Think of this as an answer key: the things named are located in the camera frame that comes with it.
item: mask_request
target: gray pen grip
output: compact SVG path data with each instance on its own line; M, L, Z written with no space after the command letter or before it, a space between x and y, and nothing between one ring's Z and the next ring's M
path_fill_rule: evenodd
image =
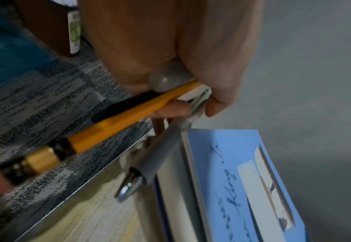
M133 163L132 168L138 170L144 178L144 184L150 184L157 171L162 166L166 158L177 147L181 140L181 131L184 128L191 127L189 118L177 118L169 127L160 135L149 148L137 157L138 160Z
M195 77L188 71L180 60L170 61L149 74L149 87L155 92L168 92L180 87Z

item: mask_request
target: gray surface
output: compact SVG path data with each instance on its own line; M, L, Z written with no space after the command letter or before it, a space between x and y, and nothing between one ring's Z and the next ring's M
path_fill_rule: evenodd
M314 241L351 241L351 1L268 0L239 101L196 127L259 129Z

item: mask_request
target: notebook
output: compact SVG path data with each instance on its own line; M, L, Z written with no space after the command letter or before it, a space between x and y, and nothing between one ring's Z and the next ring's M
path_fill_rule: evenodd
M204 240L309 241L257 130L191 129L183 143Z

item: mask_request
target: patterned carpet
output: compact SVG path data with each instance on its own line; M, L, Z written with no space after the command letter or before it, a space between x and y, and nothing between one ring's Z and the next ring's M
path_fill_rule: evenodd
M12 8L2 6L0 10ZM90 116L107 103L127 96L92 48L82 41L75 58L56 58L0 85L0 162L91 125ZM150 126L144 121L127 128L0 196L0 241L17 239Z

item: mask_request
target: book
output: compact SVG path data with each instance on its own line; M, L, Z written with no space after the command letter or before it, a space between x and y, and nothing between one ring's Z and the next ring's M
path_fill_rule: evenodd
M206 241L309 241L257 130L190 129L182 137Z

